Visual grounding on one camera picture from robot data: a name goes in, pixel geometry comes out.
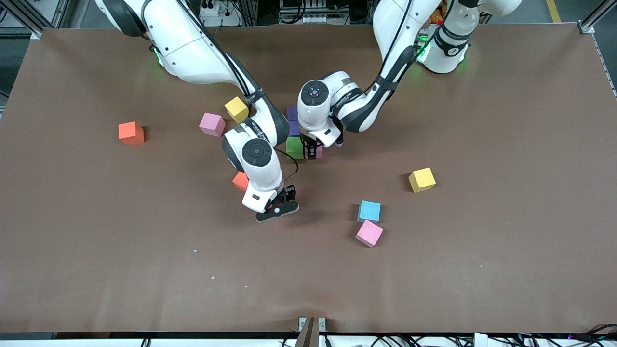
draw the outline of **blue cube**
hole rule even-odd
[[[298,107],[297,106],[287,107],[287,120],[298,120]]]
[[[379,222],[380,210],[380,203],[372,203],[370,201],[363,200],[360,203],[360,209],[358,210],[358,222],[364,222],[367,219],[372,222]]]
[[[289,121],[289,136],[300,136],[300,125],[297,120]]]

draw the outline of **pink cube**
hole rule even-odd
[[[225,120],[218,114],[204,113],[199,127],[206,135],[221,137],[225,130]]]
[[[317,149],[315,150],[315,158],[319,159],[323,157],[323,146],[318,146]],[[309,158],[309,152],[308,150],[305,148],[304,149],[304,159],[308,159]]]
[[[362,223],[360,231],[357,233],[355,238],[370,248],[373,248],[375,247],[375,244],[379,240],[379,237],[383,231],[384,230],[382,228],[379,228],[373,222],[366,219],[364,223]]]

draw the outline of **green cube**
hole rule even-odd
[[[285,151],[294,159],[304,159],[304,146],[299,136],[290,136],[285,142]]]

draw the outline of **light blue cube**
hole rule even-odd
[[[364,222],[367,219],[372,222],[379,222],[380,210],[380,203],[372,203],[370,201],[363,200],[360,203],[360,209],[358,210],[358,222]]]

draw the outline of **table surface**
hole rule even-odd
[[[363,26],[217,41],[283,110],[305,81],[341,69],[366,86],[381,61]],[[265,224],[242,206],[221,139],[199,129],[239,91],[184,83],[148,46],[113,30],[30,44],[0,123],[1,331],[617,320],[617,104],[574,24],[480,26],[453,73],[412,67],[369,130],[300,164],[300,211]],[[140,146],[117,139],[132,120],[147,127]],[[437,185],[414,194],[407,175],[424,167]],[[383,206],[373,249],[354,239],[361,200]]]

